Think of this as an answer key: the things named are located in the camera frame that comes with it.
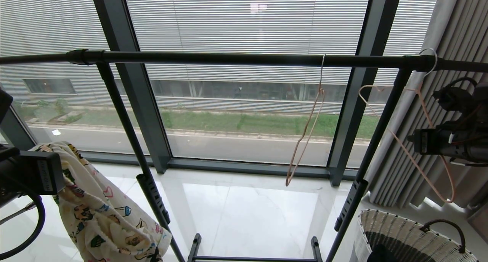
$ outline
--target road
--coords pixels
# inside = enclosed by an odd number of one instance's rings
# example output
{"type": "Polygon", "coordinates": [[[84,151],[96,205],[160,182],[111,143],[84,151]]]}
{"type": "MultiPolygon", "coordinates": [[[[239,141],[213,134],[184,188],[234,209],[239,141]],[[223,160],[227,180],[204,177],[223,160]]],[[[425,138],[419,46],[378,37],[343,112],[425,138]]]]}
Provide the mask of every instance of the road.
{"type": "MultiPolygon", "coordinates": [[[[58,129],[60,134],[54,135],[52,130],[53,128],[31,127],[31,131],[39,142],[64,140],[72,143],[78,149],[115,153],[133,152],[123,131],[61,127],[58,129]]],[[[143,151],[149,154],[142,134],[137,133],[137,136],[143,151]]],[[[168,134],[168,139],[173,155],[178,157],[286,164],[290,163],[291,154],[296,145],[296,140],[292,139],[215,137],[213,135],[168,134]]],[[[364,143],[354,145],[348,162],[349,167],[359,166],[367,147],[367,144],[364,143]]],[[[300,163],[303,165],[324,165],[330,149],[331,143],[311,141],[300,163]]]]}

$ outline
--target green lawn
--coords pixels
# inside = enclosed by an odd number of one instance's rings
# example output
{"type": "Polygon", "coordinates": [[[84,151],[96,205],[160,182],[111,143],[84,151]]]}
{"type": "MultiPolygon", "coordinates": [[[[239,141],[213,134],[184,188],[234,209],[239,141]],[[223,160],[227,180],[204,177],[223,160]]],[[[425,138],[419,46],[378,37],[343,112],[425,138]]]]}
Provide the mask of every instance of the green lawn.
{"type": "MultiPolygon", "coordinates": [[[[39,118],[39,121],[47,122],[58,116],[58,113],[52,108],[19,107],[17,111],[23,116],[24,120],[36,117],[39,118]]],[[[84,111],[83,117],[72,124],[122,126],[117,113],[112,109],[68,109],[67,111],[84,111]]],[[[133,112],[129,111],[128,114],[133,125],[138,127],[133,112]]],[[[279,114],[217,114],[193,111],[167,111],[163,109],[161,109],[161,116],[167,129],[271,133],[276,135],[300,135],[308,118],[308,116],[283,116],[279,114]]],[[[333,137],[338,119],[338,115],[321,114],[315,125],[313,135],[333,137]]],[[[312,127],[313,120],[310,121],[309,129],[312,127]]],[[[377,123],[377,117],[364,116],[357,137],[371,138],[377,123]]]]}

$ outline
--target gray curtain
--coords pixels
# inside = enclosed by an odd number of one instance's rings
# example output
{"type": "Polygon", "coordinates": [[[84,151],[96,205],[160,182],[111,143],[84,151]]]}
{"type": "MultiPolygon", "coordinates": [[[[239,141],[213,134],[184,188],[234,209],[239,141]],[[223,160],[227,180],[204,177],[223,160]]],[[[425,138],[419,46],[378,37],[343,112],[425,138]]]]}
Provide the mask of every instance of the gray curtain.
{"type": "MultiPolygon", "coordinates": [[[[444,59],[486,62],[487,14],[488,0],[438,0],[423,48],[434,48],[437,55],[444,59]]],[[[423,79],[421,92],[434,125],[459,116],[441,109],[432,98],[433,91],[462,76],[470,76],[476,81],[488,81],[485,74],[472,72],[438,71],[426,78],[423,76],[424,73],[414,73],[408,87],[417,88],[423,79]]],[[[461,86],[472,91],[472,86],[468,83],[461,86]]],[[[404,92],[389,127],[397,132],[399,139],[404,139],[403,144],[443,196],[450,198],[450,184],[442,161],[438,156],[420,156],[413,153],[413,144],[406,140],[416,128],[428,127],[420,101],[413,92],[404,92]]],[[[466,207],[482,200],[480,191],[488,182],[488,171],[454,165],[450,167],[457,189],[455,203],[466,207]]],[[[370,181],[370,201],[378,205],[419,205],[425,197],[439,204],[443,203],[389,133],[384,135],[366,179],[370,181]]]]}

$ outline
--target laundry basket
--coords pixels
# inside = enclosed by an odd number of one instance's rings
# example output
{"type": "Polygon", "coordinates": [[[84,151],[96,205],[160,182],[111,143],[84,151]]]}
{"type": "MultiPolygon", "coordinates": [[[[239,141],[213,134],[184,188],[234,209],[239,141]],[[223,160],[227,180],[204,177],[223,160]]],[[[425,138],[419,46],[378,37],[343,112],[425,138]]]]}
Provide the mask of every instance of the laundry basket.
{"type": "Polygon", "coordinates": [[[458,225],[448,220],[433,220],[425,225],[379,210],[364,210],[359,214],[359,225],[354,250],[357,261],[366,262],[371,249],[385,246],[398,262],[477,262],[466,250],[464,234],[458,225]],[[431,231],[430,225],[448,223],[461,236],[461,244],[431,231]]]}

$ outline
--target white tile floor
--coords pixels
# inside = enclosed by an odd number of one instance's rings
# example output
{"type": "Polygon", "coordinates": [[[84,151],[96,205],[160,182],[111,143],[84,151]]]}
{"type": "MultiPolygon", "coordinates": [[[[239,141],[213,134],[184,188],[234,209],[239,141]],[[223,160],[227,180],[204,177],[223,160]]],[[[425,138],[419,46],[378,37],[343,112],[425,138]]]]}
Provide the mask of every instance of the white tile floor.
{"type": "MultiPolygon", "coordinates": [[[[96,164],[127,196],[154,217],[136,182],[139,168],[96,164]]],[[[188,255],[193,237],[202,235],[199,254],[246,257],[312,258],[310,239],[319,239],[325,259],[334,241],[334,224],[342,208],[350,182],[331,188],[329,181],[295,178],[289,187],[283,177],[224,174],[194,170],[168,170],[165,175],[154,172],[157,187],[171,217],[171,230],[183,252],[188,255]]],[[[42,234],[29,248],[7,261],[18,262],[81,262],[69,239],[50,196],[43,198],[47,220],[42,234]]],[[[3,218],[29,203],[19,198],[0,210],[3,218]]],[[[363,201],[360,209],[375,208],[363,201]]],[[[439,208],[424,203],[420,208],[389,209],[410,219],[425,222],[438,217],[458,223],[466,233],[467,248],[480,259],[488,257],[486,243],[464,220],[462,210],[454,206],[439,208]]],[[[37,222],[35,210],[0,226],[0,251],[7,251],[24,241],[37,222]]],[[[355,237],[354,219],[334,261],[349,261],[355,237]]],[[[458,238],[448,226],[435,230],[458,238]]],[[[176,261],[169,251],[167,262],[176,261]]]]}

